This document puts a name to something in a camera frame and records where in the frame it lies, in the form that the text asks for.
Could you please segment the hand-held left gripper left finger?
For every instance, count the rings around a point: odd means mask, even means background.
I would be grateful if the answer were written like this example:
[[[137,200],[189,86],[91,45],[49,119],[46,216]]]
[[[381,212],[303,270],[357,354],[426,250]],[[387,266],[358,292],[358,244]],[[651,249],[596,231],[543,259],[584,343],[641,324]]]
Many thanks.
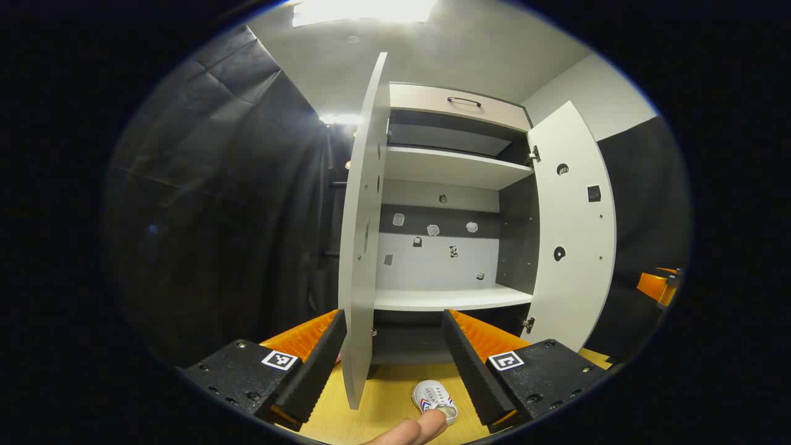
[[[263,342],[231,341],[179,372],[230,409],[297,433],[313,413],[346,336],[344,310],[336,309]]]

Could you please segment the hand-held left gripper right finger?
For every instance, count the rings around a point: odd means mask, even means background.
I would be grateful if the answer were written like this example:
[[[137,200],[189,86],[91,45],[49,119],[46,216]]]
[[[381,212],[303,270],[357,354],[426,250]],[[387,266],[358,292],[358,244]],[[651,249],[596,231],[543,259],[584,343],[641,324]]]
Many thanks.
[[[530,344],[457,310],[444,310],[441,327],[477,417],[490,433],[560,411],[608,376],[560,341]]]

